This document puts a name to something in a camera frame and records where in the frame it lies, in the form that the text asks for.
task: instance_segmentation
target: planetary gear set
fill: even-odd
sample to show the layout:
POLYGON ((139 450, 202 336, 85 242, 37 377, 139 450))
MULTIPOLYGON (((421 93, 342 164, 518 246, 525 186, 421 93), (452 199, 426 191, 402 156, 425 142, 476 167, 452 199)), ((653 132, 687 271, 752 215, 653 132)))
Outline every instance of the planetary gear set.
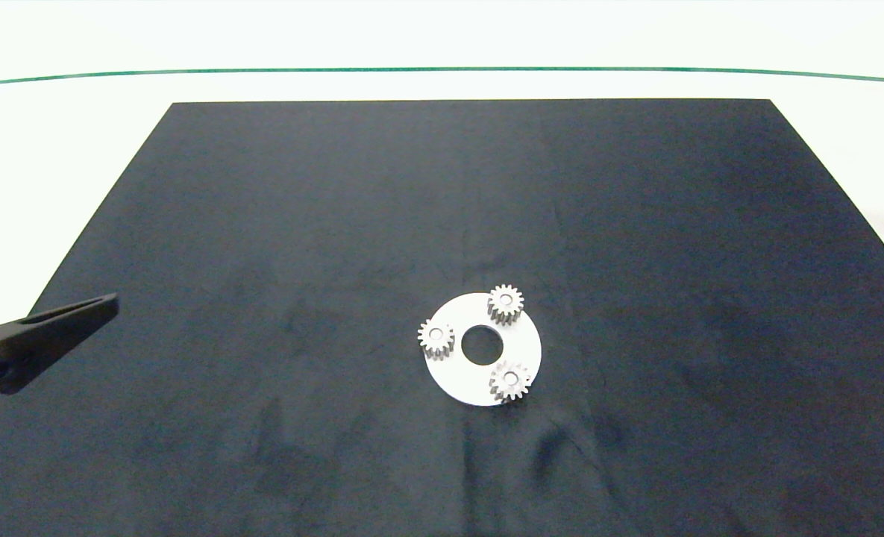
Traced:
POLYGON ((446 302, 418 334, 428 371, 445 393, 478 406, 520 400, 541 365, 541 339, 515 286, 472 292, 446 302), (465 356, 462 339, 473 327, 487 327, 502 340, 502 354, 479 365, 465 356))

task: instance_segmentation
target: black mat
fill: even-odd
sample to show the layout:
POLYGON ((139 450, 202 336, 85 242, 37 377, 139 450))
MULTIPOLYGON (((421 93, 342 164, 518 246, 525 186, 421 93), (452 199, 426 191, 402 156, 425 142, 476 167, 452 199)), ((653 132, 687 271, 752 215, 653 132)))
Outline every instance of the black mat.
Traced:
POLYGON ((0 535, 884 535, 884 247, 768 101, 176 104, 0 398, 0 535), (520 286, 530 397, 415 341, 520 286))

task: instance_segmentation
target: white background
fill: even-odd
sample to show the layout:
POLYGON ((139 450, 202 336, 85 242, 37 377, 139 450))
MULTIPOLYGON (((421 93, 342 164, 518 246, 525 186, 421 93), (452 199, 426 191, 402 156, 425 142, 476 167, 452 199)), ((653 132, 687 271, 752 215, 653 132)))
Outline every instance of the white background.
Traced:
MULTIPOLYGON (((884 76, 884 2, 0 2, 0 79, 427 66, 676 66, 884 76)), ((880 82, 691 72, 327 72, 22 82, 0 85, 0 323, 29 312, 172 102, 652 96, 772 99, 884 241, 880 82)))

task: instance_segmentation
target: spur gear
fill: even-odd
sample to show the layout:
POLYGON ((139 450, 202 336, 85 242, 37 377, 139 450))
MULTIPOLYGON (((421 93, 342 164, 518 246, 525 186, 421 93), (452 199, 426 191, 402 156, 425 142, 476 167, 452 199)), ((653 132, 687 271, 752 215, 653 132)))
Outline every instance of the spur gear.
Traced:
POLYGON ((445 323, 427 319, 419 329, 419 344, 425 358, 443 360, 455 348, 455 332, 445 323))
POLYGON ((510 325, 518 320, 524 309, 524 296, 514 286, 496 286, 489 292, 489 315, 501 325, 510 325))
POLYGON ((531 373, 519 363, 499 363, 492 370, 489 386, 499 401, 520 400, 531 385, 531 373))

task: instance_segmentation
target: gear hole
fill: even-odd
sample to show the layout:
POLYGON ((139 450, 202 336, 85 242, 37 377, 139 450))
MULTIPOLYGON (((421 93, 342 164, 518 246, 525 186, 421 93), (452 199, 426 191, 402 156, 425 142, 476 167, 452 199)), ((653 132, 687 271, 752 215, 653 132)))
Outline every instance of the gear hole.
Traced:
POLYGON ((470 327, 462 336, 462 353, 471 363, 489 365, 501 357, 504 345, 501 336, 491 327, 470 327))

